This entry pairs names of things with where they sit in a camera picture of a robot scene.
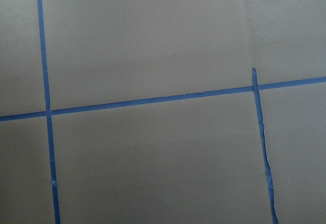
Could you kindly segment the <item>brown paper table cover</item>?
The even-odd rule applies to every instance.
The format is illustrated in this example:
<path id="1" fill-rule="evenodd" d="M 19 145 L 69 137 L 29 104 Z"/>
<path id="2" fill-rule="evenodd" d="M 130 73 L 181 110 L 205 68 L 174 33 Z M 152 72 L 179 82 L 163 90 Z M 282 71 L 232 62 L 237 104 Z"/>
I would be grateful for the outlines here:
<path id="1" fill-rule="evenodd" d="M 1 0 L 1 223 L 325 223 L 325 0 Z"/>

